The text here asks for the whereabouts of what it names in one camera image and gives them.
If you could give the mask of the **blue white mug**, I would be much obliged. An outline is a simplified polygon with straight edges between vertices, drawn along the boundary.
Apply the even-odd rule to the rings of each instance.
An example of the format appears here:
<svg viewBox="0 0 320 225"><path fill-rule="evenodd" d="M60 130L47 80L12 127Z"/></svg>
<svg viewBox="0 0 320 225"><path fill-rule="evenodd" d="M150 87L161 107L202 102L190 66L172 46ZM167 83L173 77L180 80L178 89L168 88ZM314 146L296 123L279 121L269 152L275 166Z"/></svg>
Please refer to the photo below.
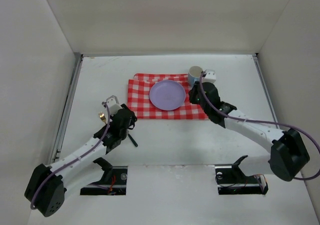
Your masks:
<svg viewBox="0 0 320 225"><path fill-rule="evenodd" d="M187 81L189 86L193 87L195 82L200 81L201 74L203 72L203 69L200 66L192 66L187 75Z"/></svg>

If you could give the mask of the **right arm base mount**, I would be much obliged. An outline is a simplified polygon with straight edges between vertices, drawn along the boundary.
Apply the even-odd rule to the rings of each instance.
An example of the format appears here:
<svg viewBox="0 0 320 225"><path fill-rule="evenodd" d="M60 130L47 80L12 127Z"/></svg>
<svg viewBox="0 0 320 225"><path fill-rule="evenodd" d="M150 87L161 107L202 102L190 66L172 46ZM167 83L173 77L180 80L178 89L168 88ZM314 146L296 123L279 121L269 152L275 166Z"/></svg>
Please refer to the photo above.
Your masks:
<svg viewBox="0 0 320 225"><path fill-rule="evenodd" d="M217 164L215 181L219 195L266 195L269 186L263 174L246 176L239 165L248 155L241 156L234 163Z"/></svg>

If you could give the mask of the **gold fork green handle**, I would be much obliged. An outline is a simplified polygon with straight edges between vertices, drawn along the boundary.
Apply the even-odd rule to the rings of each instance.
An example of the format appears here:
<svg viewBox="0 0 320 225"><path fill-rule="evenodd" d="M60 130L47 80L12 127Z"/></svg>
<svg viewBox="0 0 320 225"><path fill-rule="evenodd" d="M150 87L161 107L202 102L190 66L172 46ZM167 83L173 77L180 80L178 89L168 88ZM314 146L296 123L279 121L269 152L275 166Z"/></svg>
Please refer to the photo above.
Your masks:
<svg viewBox="0 0 320 225"><path fill-rule="evenodd" d="M104 124L106 124L106 123L107 123L107 119L106 119L105 114L104 114L103 112L99 112L98 115L99 115L100 120L101 120Z"/></svg>

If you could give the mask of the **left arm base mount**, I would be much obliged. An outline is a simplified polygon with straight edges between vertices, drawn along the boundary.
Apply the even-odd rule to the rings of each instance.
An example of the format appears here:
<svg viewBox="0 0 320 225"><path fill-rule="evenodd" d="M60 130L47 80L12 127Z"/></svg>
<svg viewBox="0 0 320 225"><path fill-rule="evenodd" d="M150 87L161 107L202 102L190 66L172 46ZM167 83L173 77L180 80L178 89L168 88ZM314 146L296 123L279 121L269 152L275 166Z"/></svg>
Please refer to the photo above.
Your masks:
<svg viewBox="0 0 320 225"><path fill-rule="evenodd" d="M128 167L113 166L104 158L94 161L103 170L98 181L80 190L81 196L125 196L127 193Z"/></svg>

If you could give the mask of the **red white checkered cloth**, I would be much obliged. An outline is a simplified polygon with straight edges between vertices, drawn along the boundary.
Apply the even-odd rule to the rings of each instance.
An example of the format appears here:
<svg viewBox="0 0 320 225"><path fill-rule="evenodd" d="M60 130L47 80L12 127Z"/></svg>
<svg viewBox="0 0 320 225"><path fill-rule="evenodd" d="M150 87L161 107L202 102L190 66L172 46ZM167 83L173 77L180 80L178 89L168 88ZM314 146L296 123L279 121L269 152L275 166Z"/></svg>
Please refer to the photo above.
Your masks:
<svg viewBox="0 0 320 225"><path fill-rule="evenodd" d="M137 73L128 80L127 106L139 119L162 120L206 120L208 117L197 104L189 102L189 95L184 104L173 111L165 111L155 107L150 101L149 93L153 85L162 80L178 82L188 93L188 75L185 74L150 74Z"/></svg>

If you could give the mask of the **purple plastic plate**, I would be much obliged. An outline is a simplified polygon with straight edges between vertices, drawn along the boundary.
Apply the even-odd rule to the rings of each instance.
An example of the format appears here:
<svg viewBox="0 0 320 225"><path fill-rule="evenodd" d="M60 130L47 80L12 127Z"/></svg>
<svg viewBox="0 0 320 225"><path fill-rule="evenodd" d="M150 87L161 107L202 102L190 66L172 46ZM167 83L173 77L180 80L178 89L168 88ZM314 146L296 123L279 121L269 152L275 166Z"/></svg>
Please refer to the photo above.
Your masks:
<svg viewBox="0 0 320 225"><path fill-rule="evenodd" d="M183 86L173 80L156 82L149 91L150 102L163 111L173 111L180 108L186 99Z"/></svg>

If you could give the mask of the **gold knife green handle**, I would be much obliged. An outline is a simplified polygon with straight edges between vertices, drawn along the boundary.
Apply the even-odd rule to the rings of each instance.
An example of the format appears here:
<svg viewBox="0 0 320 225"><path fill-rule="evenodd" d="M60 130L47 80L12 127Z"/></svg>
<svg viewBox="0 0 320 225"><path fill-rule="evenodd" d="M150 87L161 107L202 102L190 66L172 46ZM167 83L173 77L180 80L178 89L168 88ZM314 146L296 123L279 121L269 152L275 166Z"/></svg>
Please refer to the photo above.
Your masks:
<svg viewBox="0 0 320 225"><path fill-rule="evenodd" d="M138 145L138 143L135 141L135 139L134 139L130 134L128 134L127 136L129 137L129 139L130 139L130 141L132 142L132 144L137 148L139 145Z"/></svg>

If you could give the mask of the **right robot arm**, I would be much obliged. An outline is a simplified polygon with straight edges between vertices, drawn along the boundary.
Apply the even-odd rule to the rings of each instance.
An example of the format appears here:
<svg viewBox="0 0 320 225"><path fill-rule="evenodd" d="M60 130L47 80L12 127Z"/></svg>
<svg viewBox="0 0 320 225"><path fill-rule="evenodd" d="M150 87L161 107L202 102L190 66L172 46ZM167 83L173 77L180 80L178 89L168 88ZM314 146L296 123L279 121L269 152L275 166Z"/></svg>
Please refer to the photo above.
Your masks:
<svg viewBox="0 0 320 225"><path fill-rule="evenodd" d="M195 82L188 92L189 101L200 105L214 124L237 132L263 147L270 158L262 159L266 172L290 182L310 161L300 133L296 128L285 131L250 119L234 105L221 101L218 89L210 82Z"/></svg>

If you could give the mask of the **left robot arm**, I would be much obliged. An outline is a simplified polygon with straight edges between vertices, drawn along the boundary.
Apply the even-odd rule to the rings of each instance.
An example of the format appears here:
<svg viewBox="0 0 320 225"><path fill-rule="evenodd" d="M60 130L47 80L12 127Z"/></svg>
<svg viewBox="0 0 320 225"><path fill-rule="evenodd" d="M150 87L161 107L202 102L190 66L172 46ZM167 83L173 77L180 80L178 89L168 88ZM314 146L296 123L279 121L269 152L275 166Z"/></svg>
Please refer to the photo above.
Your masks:
<svg viewBox="0 0 320 225"><path fill-rule="evenodd" d="M103 157L118 147L135 127L137 117L125 104L114 112L106 107L107 123L83 146L49 165L39 164L32 172L24 192L32 210L44 217L53 215L72 190L97 182L112 165Z"/></svg>

